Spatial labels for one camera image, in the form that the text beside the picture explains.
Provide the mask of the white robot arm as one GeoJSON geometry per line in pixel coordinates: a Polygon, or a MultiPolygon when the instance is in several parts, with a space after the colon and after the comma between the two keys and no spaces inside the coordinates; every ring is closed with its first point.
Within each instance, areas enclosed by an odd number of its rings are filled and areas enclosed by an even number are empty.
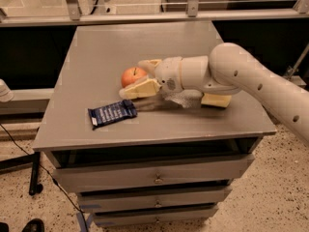
{"type": "Polygon", "coordinates": [[[208,56],[144,60],[138,66],[148,74],[121,89],[123,99],[184,90],[214,95],[243,90],[309,144],[309,92],[267,69],[237,44],[221,43],[208,56]]]}

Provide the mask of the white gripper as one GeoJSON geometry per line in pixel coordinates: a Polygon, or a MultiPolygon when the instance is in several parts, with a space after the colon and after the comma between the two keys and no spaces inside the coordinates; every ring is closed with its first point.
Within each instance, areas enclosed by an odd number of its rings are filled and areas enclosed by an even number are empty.
{"type": "Polygon", "coordinates": [[[183,90],[180,79],[182,57],[171,57],[164,60],[142,60],[137,66],[154,78],[141,78],[120,90],[122,99],[135,100],[155,96],[160,88],[166,93],[179,93],[183,90]]]}

